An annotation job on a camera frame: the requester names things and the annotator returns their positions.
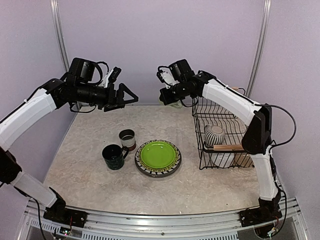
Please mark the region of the brown white small bowl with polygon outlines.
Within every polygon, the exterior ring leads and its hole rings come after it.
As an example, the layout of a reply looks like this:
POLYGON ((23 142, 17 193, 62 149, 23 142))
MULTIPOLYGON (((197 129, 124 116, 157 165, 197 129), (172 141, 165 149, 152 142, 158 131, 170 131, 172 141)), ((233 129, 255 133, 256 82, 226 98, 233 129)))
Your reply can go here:
POLYGON ((132 129, 124 129, 119 134, 118 137, 123 147, 127 147, 131 152, 136 148, 136 135, 132 129))

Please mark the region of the dark green mug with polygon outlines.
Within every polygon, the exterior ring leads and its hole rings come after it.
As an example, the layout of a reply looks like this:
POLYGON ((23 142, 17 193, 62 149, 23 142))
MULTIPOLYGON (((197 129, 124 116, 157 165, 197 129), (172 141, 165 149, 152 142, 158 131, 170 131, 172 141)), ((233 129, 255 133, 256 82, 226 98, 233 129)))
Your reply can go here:
POLYGON ((126 146, 110 144, 102 150, 102 157, 109 169, 119 170, 124 166, 128 153, 129 149, 126 146))

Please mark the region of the lime green plate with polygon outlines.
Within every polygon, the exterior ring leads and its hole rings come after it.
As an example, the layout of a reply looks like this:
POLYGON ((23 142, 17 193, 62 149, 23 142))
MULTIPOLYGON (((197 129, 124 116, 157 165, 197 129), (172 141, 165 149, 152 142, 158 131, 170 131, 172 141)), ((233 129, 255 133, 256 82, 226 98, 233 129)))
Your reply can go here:
POLYGON ((165 141, 152 141, 142 147, 139 159, 150 169, 164 169, 175 161, 176 150, 165 141))

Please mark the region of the yellow green woven plate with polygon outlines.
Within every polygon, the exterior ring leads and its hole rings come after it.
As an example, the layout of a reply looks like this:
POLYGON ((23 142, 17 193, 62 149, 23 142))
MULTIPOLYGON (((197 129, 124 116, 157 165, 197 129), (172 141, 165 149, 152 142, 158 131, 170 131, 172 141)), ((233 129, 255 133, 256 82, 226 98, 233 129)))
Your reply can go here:
POLYGON ((142 170, 165 172, 178 162, 178 149, 165 140, 151 140, 144 143, 137 153, 137 165, 142 170))

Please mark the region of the striped black white cup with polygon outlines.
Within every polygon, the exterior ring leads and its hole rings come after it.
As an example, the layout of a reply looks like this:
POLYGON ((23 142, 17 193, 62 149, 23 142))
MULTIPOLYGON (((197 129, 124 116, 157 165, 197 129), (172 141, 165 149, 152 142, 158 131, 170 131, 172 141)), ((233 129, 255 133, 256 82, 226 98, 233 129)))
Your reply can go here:
POLYGON ((208 124, 204 127, 204 138, 209 147, 222 145, 225 140, 225 131, 220 126, 208 124))

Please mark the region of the white plate dark stripes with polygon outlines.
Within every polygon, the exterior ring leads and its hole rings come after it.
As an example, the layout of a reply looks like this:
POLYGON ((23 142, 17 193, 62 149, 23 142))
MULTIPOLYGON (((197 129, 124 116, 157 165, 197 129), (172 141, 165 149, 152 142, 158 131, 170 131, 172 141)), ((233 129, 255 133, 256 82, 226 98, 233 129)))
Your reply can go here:
POLYGON ((171 142, 154 139, 143 143, 136 151, 137 169, 152 178, 172 175, 182 163, 180 150, 171 142))

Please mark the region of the grey reindeer plate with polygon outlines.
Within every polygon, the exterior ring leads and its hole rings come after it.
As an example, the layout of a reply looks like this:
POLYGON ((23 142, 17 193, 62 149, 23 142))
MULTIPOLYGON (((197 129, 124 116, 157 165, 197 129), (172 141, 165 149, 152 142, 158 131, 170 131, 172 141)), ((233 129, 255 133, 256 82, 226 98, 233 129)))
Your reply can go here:
POLYGON ((164 170, 164 171, 160 171, 160 172, 155 172, 155 171, 151 171, 148 170, 147 168, 145 168, 144 166, 142 166, 138 161, 134 161, 135 166, 137 167, 137 169, 143 174, 146 175, 148 177, 151 178, 165 178, 168 177, 170 175, 173 175, 181 166, 182 161, 179 160, 172 168, 170 168, 169 170, 164 170))

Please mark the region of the light green cup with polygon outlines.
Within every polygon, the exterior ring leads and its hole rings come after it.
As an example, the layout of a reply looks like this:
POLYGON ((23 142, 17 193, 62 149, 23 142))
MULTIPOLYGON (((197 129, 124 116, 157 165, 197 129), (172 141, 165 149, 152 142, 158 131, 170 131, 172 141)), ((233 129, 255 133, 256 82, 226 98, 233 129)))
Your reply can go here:
POLYGON ((165 107, 172 107, 175 109, 181 109, 183 107, 180 101, 169 103, 169 104, 164 104, 164 102, 161 100, 158 100, 158 102, 160 105, 165 106, 165 107))

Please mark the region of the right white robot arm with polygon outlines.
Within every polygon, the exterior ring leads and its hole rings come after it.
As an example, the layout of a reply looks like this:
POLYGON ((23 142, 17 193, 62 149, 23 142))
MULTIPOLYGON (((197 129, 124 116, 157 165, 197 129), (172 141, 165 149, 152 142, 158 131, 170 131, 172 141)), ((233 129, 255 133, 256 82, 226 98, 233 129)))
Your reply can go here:
POLYGON ((187 96, 203 97, 222 106, 246 125, 241 145, 254 163, 259 183, 259 207, 253 210, 252 216, 260 222, 281 218, 281 193, 276 184, 277 169, 271 151, 271 106, 261 106, 205 71, 190 72, 185 75, 186 80, 179 80, 163 70, 159 70, 156 76, 165 84, 159 97, 164 105, 187 96))

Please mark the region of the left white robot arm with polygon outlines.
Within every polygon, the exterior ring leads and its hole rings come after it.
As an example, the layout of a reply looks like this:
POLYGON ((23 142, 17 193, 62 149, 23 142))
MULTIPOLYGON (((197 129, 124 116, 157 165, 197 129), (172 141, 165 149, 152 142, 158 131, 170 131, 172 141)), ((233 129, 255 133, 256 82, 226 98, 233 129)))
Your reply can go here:
POLYGON ((55 190, 23 171, 10 148, 40 119, 65 104, 72 107, 77 102, 83 102, 108 112, 139 100, 123 83, 115 90, 112 81, 101 79, 96 83, 88 83, 68 73, 65 77, 66 80, 53 78, 39 86, 0 121, 0 181, 41 203, 46 208, 44 216, 47 219, 56 218, 61 223, 70 218, 70 209, 66 208, 64 199, 55 190))

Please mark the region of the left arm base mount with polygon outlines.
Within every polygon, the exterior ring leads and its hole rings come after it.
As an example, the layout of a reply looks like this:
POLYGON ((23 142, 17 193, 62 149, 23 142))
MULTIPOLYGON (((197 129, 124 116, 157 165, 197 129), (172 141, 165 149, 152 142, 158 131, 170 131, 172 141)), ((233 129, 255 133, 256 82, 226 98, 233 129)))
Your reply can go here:
POLYGON ((85 211, 65 208, 56 213, 46 209, 43 218, 52 222, 68 225, 71 227, 84 228, 88 213, 85 211))

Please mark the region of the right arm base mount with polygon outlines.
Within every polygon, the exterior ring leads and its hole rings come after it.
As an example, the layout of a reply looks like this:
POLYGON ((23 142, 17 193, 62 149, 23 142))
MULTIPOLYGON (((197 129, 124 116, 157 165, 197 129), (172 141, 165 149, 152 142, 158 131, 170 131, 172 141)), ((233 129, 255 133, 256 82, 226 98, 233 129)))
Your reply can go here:
POLYGON ((267 223, 282 217, 280 210, 270 213, 268 210, 264 211, 258 208, 247 208, 239 212, 240 223, 242 227, 248 227, 267 223))

